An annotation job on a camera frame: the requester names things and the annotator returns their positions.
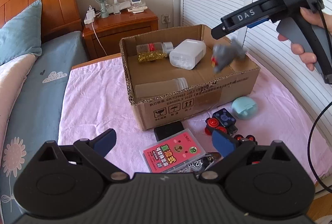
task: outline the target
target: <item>blue pillow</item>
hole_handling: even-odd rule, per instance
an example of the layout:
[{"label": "blue pillow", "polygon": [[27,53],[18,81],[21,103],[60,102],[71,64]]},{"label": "blue pillow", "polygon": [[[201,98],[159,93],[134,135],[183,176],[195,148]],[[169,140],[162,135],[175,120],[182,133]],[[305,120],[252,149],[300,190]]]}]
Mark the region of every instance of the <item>blue pillow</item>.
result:
[{"label": "blue pillow", "polygon": [[40,56],[42,1],[36,0],[0,29],[0,66],[25,54]]}]

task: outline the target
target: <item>white plastic bottle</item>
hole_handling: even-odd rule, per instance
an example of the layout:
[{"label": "white plastic bottle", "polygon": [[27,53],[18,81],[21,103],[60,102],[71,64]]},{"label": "white plastic bottle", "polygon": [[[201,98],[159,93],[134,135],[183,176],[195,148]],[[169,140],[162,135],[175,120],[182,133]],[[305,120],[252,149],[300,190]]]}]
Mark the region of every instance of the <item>white plastic bottle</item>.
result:
[{"label": "white plastic bottle", "polygon": [[120,3],[118,3],[117,0],[114,0],[113,13],[114,14],[119,14],[120,13]]},{"label": "white plastic bottle", "polygon": [[192,70],[206,54],[203,41],[186,39],[169,54],[170,63],[178,68]]}]

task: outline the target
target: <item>white cable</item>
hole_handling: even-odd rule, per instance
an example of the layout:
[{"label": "white cable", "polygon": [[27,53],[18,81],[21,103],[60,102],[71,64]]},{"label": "white cable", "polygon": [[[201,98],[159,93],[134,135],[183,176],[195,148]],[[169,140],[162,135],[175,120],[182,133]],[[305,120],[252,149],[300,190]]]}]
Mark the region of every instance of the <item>white cable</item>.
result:
[{"label": "white cable", "polygon": [[99,41],[98,37],[97,37],[97,33],[96,33],[96,31],[95,31],[95,28],[93,27],[93,22],[91,22],[91,25],[92,25],[92,28],[93,28],[93,32],[95,33],[95,35],[96,35],[96,38],[97,38],[97,40],[98,40],[98,42],[99,42],[100,46],[102,47],[102,49],[103,49],[103,51],[104,51],[105,55],[108,55],[108,54],[106,53],[105,49],[103,48],[102,44],[100,43],[100,41]]}]

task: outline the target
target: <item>human hand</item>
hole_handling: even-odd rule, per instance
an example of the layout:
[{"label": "human hand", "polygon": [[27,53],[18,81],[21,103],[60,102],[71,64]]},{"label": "human hand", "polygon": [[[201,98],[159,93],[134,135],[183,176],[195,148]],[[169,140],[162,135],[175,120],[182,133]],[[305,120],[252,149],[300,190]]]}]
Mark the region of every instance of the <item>human hand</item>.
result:
[{"label": "human hand", "polygon": [[[301,14],[303,18],[308,21],[310,24],[324,27],[322,19],[320,18],[319,13],[313,13],[311,10],[301,7]],[[332,15],[324,14],[324,18],[326,21],[327,29],[332,34]],[[286,37],[279,34],[279,41],[288,40]],[[301,61],[307,66],[310,71],[315,69],[314,63],[317,61],[317,57],[314,53],[304,52],[304,49],[301,44],[293,44],[291,43],[290,49],[295,55],[299,55]]]}]

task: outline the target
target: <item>desk fan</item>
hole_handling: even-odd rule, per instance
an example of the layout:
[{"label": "desk fan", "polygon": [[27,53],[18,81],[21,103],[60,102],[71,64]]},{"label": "desk fan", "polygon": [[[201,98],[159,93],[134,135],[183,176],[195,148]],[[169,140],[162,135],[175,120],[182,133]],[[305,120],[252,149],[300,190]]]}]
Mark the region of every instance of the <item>desk fan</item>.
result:
[{"label": "desk fan", "polygon": [[95,0],[95,1],[100,3],[101,18],[108,17],[109,14],[107,9],[110,7],[110,5],[106,3],[107,0]]}]

